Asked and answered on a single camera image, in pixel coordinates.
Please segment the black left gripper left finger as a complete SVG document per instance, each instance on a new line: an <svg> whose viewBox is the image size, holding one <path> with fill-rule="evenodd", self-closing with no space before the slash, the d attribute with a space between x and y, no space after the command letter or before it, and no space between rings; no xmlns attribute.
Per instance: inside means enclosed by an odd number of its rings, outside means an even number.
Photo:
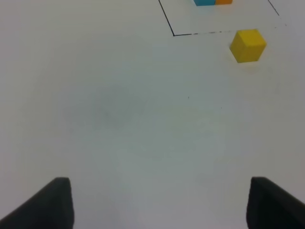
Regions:
<svg viewBox="0 0 305 229"><path fill-rule="evenodd" d="M2 229L72 229L74 208L71 182L57 177L0 220Z"/></svg>

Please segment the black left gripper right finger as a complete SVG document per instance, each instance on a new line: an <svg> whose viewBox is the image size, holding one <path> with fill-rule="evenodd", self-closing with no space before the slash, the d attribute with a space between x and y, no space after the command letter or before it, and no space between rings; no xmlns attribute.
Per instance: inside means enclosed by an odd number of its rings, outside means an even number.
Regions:
<svg viewBox="0 0 305 229"><path fill-rule="evenodd" d="M271 180L253 177L246 223L249 229L303 229L305 204Z"/></svg>

